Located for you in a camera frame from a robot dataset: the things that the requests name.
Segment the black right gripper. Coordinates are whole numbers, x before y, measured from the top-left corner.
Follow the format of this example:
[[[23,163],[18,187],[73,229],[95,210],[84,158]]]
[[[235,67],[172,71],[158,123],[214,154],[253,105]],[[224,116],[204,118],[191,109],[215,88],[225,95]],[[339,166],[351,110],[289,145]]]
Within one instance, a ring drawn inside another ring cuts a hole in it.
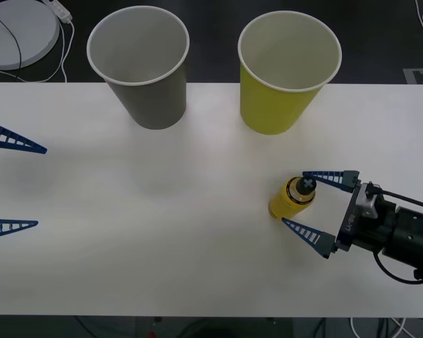
[[[321,257],[328,259],[338,250],[349,251],[352,245],[372,252],[384,250],[392,240],[395,227],[396,204],[385,200],[380,193],[367,196],[368,184],[362,183],[356,170],[303,171],[308,177],[352,192],[350,203],[336,238],[328,232],[282,218],[281,221]]]

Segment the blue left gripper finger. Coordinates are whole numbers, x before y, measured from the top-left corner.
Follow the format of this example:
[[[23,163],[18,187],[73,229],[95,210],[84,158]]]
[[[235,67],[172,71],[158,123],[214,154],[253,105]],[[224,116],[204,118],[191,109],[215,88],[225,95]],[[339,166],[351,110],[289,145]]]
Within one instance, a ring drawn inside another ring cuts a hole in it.
[[[36,220],[0,219],[0,237],[30,229],[38,225]]]
[[[26,151],[36,154],[45,154],[47,152],[47,149],[40,144],[2,126],[0,126],[0,149]]]

